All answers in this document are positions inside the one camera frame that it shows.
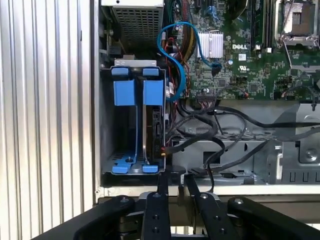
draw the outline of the dell logo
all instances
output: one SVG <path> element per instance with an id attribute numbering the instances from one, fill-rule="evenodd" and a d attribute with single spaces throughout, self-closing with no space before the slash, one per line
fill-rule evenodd
<path id="1" fill-rule="evenodd" d="M 248 50 L 247 45 L 245 44 L 232 44 L 232 49 Z"/>

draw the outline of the metal mesh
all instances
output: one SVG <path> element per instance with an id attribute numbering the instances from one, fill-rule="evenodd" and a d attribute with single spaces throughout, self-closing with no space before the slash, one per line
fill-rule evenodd
<path id="1" fill-rule="evenodd" d="M 155 46 L 162 26 L 163 8 L 113 7 L 130 45 Z"/>

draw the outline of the corrugated metal panel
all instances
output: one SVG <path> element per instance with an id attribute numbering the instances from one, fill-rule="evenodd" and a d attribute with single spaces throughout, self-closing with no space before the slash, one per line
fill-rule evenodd
<path id="1" fill-rule="evenodd" d="M 90 0 L 0 0 L 0 238 L 92 207 Z"/>

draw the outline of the motherboard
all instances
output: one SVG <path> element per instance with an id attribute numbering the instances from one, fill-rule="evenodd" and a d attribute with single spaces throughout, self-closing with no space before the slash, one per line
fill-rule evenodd
<path id="1" fill-rule="evenodd" d="M 214 53 L 222 65 L 217 75 L 212 76 L 211 68 L 202 63 L 197 49 L 187 62 L 190 99 L 203 93 L 214 96 L 228 85 L 242 88 L 251 100 L 279 100 L 282 92 L 300 85 L 310 87 L 318 94 L 318 0 L 287 1 L 288 4 L 281 0 L 244 1 L 243 12 L 233 19 L 230 19 L 230 4 L 225 0 L 209 1 L 212 4 L 209 7 L 214 10 L 210 13 L 205 5 L 207 1 L 189 2 L 193 24 L 200 37 L 202 33 L 212 33 L 212 41 L 218 36 L 223 38 L 221 46 L 217 46 L 222 48 L 218 49 L 223 51 L 221 56 Z M 234 91 L 225 91 L 221 96 L 239 99 Z M 286 96 L 286 100 L 310 99 L 310 94 L 303 88 Z"/>

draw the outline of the cpu socket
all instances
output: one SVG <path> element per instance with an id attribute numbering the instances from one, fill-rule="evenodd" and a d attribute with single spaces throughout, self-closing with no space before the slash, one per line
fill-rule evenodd
<path id="1" fill-rule="evenodd" d="M 319 66 L 294 65 L 288 46 L 302 45 L 309 50 L 319 47 L 319 0 L 276 0 L 274 37 L 278 48 L 285 48 L 291 69 L 305 72 L 320 70 Z"/>

